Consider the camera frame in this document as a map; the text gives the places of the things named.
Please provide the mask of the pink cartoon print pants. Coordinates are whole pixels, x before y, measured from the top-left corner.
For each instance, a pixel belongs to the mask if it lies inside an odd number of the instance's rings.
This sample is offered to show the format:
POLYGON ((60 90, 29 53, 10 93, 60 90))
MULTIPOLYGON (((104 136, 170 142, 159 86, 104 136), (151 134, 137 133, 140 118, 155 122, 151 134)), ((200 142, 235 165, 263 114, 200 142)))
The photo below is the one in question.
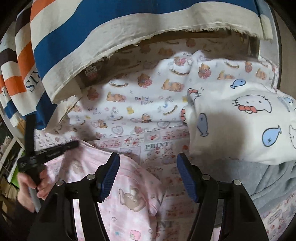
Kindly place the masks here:
MULTIPOLYGON (((81 141, 79 147, 46 163, 52 182, 80 181, 107 162, 111 154, 81 141)), ((110 240, 156 240, 156 214, 165 189, 133 159, 120 155, 120 167, 109 196, 98 205, 110 240)))

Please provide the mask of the white storage shelf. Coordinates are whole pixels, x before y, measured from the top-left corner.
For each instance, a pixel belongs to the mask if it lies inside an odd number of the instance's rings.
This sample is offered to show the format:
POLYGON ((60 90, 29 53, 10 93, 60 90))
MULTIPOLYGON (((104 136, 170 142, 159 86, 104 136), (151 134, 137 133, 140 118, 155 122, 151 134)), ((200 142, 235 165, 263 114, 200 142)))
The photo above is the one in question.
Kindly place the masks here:
POLYGON ((1 194, 11 200, 16 199, 19 189, 16 180, 17 160, 22 155, 22 146, 6 125, 1 123, 1 194))

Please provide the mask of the grey folded blanket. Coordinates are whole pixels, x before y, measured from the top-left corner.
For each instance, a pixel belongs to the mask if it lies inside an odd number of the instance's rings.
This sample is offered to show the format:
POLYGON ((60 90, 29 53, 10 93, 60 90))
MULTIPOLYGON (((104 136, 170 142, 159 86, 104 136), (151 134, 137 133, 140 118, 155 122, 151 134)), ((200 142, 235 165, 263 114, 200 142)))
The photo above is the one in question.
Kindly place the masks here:
POLYGON ((243 183, 261 216, 295 190, 295 160, 279 165, 245 161, 215 161, 209 174, 217 181, 243 183))

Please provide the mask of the striped Paris curtain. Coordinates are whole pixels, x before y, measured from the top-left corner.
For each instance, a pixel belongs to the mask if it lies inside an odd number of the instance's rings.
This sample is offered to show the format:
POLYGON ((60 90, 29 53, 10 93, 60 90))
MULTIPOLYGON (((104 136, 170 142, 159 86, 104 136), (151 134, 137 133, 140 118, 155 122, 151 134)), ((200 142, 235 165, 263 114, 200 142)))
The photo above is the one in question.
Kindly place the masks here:
POLYGON ((83 69, 155 35, 229 29, 271 40, 264 1, 1 1, 1 106, 12 126, 54 128, 83 69))

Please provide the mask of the white Hello Kitty pillow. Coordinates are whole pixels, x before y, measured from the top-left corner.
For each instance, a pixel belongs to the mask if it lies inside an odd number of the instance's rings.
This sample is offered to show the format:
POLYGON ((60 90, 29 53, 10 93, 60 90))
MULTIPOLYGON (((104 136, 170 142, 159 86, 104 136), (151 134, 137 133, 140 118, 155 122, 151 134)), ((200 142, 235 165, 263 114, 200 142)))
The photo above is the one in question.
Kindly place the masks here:
POLYGON ((182 119, 191 155, 278 165, 295 159, 295 99, 258 82, 198 81, 182 119))

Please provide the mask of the pink strawberry print bedsheet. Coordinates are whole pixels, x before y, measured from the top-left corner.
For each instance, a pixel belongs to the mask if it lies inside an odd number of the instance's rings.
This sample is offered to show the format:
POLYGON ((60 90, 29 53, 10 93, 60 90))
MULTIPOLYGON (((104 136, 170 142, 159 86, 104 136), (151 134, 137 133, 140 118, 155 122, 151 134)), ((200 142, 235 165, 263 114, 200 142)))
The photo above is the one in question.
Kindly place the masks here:
MULTIPOLYGON (((160 180, 165 194, 156 214, 156 240, 186 240, 198 206, 186 193, 177 170, 176 158, 178 153, 189 151, 189 141, 188 129, 185 126, 177 126, 84 142, 102 151, 127 156, 160 180)), ((209 174, 215 162, 199 161, 194 156, 189 156, 189 160, 205 174, 209 174)), ((294 216, 295 190, 271 211, 261 216, 268 238, 277 240, 282 237, 292 226, 294 216)))

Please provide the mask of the baby bear print sheet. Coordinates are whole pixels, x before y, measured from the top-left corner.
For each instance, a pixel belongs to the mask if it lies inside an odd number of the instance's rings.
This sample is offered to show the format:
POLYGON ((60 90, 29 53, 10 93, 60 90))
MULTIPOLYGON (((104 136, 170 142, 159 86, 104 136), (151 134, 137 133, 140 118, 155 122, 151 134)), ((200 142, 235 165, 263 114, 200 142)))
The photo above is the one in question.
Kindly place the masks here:
POLYGON ((275 87, 278 65, 240 36, 141 44, 89 65, 77 76, 81 94, 38 150, 181 125, 187 91, 200 80, 253 80, 275 87))

